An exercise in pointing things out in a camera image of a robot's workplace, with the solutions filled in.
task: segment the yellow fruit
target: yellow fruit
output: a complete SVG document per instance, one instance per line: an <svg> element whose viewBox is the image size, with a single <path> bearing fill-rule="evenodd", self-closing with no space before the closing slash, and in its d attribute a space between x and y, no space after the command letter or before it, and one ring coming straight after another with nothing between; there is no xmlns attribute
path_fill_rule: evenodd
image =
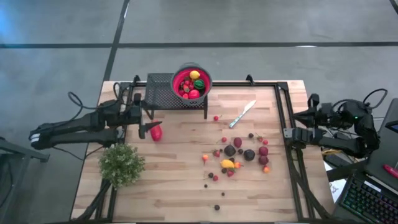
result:
<svg viewBox="0 0 398 224"><path fill-rule="evenodd" d="M229 159L221 161L222 168L234 168L234 163Z"/></svg>
<svg viewBox="0 0 398 224"><path fill-rule="evenodd" d="M193 80L198 79L200 77L200 74L198 71L193 70L189 73L189 77Z"/></svg>

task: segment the keyboard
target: keyboard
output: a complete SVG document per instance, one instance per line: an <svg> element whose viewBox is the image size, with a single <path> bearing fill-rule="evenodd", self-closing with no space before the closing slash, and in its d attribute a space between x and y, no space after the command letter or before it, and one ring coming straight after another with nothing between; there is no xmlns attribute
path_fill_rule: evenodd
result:
<svg viewBox="0 0 398 224"><path fill-rule="evenodd" d="M372 184L354 177L340 205L370 223L398 224L398 203Z"/></svg>

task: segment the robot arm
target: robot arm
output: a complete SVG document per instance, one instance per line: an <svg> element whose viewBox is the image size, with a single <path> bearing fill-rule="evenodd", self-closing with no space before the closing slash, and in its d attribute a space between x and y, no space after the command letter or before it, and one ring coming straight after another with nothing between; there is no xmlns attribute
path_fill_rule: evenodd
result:
<svg viewBox="0 0 398 224"><path fill-rule="evenodd" d="M294 114L294 118L300 121L307 128L294 128L284 130L285 137L292 147L305 148L307 144L316 146L325 146L333 149L342 150L349 156L362 158L370 155L379 148L380 140L377 131L374 128L373 116L369 105L356 100L345 100L339 106L338 111L334 111L331 103L319 104L319 96L312 94L308 99L308 110ZM337 139L324 137L324 130L319 126L326 128L348 129L354 125L354 130L358 134L355 139Z"/></svg>

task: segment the yellow lemon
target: yellow lemon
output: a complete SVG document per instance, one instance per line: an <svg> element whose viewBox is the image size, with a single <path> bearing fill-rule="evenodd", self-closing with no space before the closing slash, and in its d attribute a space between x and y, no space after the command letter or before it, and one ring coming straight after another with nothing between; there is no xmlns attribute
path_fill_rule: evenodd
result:
<svg viewBox="0 0 398 224"><path fill-rule="evenodd" d="M196 70L193 70L189 73L189 77L193 80L198 79L200 76L199 72Z"/></svg>

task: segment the knife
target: knife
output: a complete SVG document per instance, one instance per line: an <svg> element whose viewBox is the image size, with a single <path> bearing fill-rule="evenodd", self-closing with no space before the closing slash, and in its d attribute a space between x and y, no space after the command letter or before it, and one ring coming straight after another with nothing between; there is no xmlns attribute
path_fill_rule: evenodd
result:
<svg viewBox="0 0 398 224"><path fill-rule="evenodd" d="M231 124L229 124L229 128L232 128L236 122L239 121L239 119L241 119L243 117L243 115L248 112L248 110L256 103L257 100L253 100L252 102L248 103L245 107L243 112L241 113L241 115L239 115L234 121L232 121Z"/></svg>

